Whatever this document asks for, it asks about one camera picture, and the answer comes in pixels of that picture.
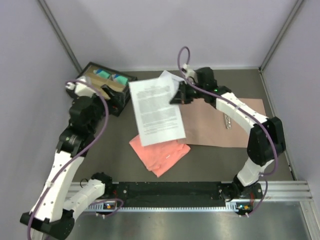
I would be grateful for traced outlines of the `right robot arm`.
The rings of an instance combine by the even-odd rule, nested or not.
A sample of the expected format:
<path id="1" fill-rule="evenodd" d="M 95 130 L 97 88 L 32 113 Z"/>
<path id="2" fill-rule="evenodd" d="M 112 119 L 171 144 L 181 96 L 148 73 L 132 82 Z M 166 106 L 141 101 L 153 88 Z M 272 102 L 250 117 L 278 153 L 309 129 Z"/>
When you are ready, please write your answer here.
<path id="1" fill-rule="evenodd" d="M 191 104 L 203 99 L 216 110 L 230 117 L 248 134 L 247 155 L 242 169 L 235 175 L 223 197 L 230 201 L 245 198 L 252 191 L 265 169 L 278 163 L 278 157 L 286 150 L 282 121 L 278 117 L 264 116 L 242 102 L 231 89 L 218 85 L 210 67 L 192 70 L 187 64 L 179 69 L 183 80 L 170 100 L 171 105 Z"/>

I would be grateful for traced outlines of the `white text document sheet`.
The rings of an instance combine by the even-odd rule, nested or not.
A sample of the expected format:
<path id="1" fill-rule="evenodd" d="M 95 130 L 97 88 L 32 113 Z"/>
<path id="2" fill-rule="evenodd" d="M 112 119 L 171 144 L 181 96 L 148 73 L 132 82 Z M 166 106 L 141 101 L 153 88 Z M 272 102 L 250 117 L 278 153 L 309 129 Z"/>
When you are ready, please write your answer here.
<path id="1" fill-rule="evenodd" d="M 178 90 L 178 83 L 164 76 L 128 84 L 143 147 L 186 137 L 180 107 L 169 103 Z"/>

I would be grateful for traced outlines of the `beige paper folder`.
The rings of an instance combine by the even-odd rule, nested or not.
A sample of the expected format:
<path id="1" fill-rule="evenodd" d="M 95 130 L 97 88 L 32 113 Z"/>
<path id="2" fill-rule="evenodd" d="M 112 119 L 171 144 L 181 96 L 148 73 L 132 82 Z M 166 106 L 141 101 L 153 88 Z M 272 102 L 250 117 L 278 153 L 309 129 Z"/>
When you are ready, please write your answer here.
<path id="1" fill-rule="evenodd" d="M 181 105 L 180 112 L 186 138 L 180 144 L 214 146 L 222 148 L 246 148 L 249 134 L 237 122 L 231 121 L 227 129 L 224 114 L 203 99 Z"/>

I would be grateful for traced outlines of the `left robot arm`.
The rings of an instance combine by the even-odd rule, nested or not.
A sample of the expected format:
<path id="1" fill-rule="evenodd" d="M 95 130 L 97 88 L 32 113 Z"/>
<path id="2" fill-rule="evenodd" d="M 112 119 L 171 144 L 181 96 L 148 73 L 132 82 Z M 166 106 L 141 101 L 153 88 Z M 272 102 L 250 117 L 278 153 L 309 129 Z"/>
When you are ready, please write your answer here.
<path id="1" fill-rule="evenodd" d="M 89 206 L 100 204 L 99 198 L 109 198 L 114 191 L 112 178 L 98 172 L 84 188 L 66 199 L 76 171 L 107 127 L 109 109 L 89 77 L 67 81 L 65 88 L 74 94 L 68 126 L 59 136 L 53 164 L 40 197 L 32 209 L 20 217 L 20 223 L 27 226 L 29 240 L 42 240 L 44 236 L 65 240 L 78 217 Z M 101 120 L 104 124 L 97 133 Z"/>

